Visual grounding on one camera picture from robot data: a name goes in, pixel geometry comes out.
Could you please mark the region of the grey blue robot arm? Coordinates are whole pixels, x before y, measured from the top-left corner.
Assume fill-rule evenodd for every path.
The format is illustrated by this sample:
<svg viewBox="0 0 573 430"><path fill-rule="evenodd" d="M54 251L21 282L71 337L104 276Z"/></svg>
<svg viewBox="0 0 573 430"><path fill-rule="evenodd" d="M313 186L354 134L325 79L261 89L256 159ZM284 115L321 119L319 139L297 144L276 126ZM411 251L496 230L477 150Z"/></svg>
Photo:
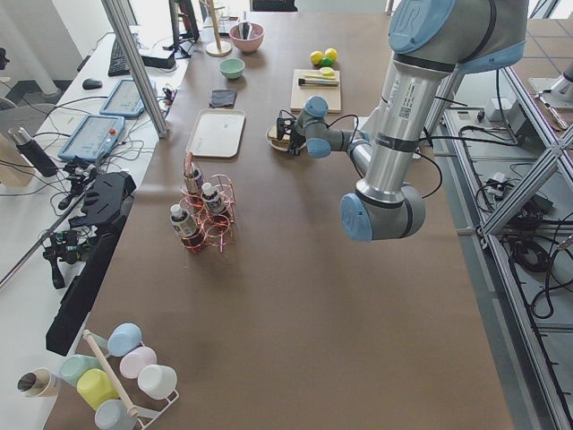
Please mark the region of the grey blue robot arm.
<svg viewBox="0 0 573 430"><path fill-rule="evenodd" d="M326 100L307 99L290 127L290 143L304 143L315 159L343 151L362 175L340 202L350 238L397 239L420 229L424 201L405 176L440 83L452 73L516 63L524 53L527 13L526 1L403 1L389 24L393 58L368 119L372 133L327 125Z"/></svg>

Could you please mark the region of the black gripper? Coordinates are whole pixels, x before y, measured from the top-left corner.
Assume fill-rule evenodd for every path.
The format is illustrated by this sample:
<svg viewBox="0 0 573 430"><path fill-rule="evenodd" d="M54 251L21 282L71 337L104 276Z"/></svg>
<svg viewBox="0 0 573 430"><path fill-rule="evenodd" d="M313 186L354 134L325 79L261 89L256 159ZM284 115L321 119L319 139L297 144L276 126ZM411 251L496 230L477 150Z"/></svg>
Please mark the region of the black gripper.
<svg viewBox="0 0 573 430"><path fill-rule="evenodd" d="M300 152L305 145L304 131L300 128L295 120L291 120L288 126L289 130L289 152Z"/></svg>

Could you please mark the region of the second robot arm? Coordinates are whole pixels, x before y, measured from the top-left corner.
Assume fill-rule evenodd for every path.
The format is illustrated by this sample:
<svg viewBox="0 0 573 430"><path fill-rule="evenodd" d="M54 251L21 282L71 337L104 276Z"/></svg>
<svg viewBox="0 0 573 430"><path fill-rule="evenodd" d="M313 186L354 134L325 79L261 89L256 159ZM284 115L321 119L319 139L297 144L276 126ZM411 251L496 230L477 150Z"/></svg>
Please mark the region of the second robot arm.
<svg viewBox="0 0 573 430"><path fill-rule="evenodd" d="M567 131L569 122L562 112L572 112L572 64L557 78L530 78L528 81L534 90L535 99L549 115L556 130Z"/></svg>

